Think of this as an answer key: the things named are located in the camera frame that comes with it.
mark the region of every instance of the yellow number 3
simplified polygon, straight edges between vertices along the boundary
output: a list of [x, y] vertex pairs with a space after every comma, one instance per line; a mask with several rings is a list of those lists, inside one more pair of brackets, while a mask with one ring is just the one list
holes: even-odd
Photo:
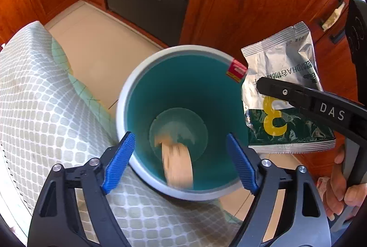
[[281, 118], [281, 111], [275, 110], [272, 107], [273, 101], [278, 100], [273, 97], [265, 96], [264, 98], [264, 112], [267, 116], [264, 119], [264, 129], [267, 134], [272, 136], [281, 136], [287, 131], [287, 123], [282, 127], [275, 127], [273, 125], [273, 119]]

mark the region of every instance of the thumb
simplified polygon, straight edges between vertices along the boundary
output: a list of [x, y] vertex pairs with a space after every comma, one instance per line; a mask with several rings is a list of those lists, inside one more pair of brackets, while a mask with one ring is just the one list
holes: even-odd
[[348, 188], [344, 201], [348, 206], [360, 207], [367, 195], [367, 184], [354, 185]]

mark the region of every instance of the blue gripper pad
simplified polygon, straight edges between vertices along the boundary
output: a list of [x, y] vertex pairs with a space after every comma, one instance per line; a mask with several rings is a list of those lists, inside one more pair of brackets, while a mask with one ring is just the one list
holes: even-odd
[[102, 184], [102, 189], [106, 194], [110, 193], [112, 189], [115, 189], [120, 182], [121, 176], [129, 163], [131, 154], [134, 152], [134, 148], [135, 136], [130, 133], [106, 167], [105, 180]]
[[256, 195], [259, 190], [259, 186], [256, 183], [255, 169], [231, 133], [227, 135], [226, 147], [240, 177], [243, 188], [250, 190], [251, 194]]

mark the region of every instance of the metal screw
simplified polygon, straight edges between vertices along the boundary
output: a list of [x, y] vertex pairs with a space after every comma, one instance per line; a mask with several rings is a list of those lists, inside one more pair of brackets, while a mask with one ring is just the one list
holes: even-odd
[[89, 160], [89, 165], [91, 166], [96, 166], [100, 163], [100, 160], [98, 158], [92, 158], [91, 160]]
[[269, 167], [272, 165], [272, 162], [269, 159], [263, 159], [261, 164], [264, 165], [265, 167]]
[[298, 170], [301, 172], [301, 173], [305, 173], [307, 171], [307, 168], [305, 168], [303, 165], [299, 166], [298, 167]]
[[61, 164], [55, 164], [53, 167], [52, 167], [52, 170], [53, 171], [59, 171], [61, 169]]

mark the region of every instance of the snack package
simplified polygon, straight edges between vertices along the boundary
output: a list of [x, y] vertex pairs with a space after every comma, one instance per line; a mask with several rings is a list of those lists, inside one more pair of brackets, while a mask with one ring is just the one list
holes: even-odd
[[312, 121], [286, 101], [256, 90], [260, 77], [285, 80], [322, 91], [310, 30], [304, 22], [243, 48], [248, 71], [242, 101], [249, 145], [258, 153], [306, 153], [334, 148], [332, 130]]

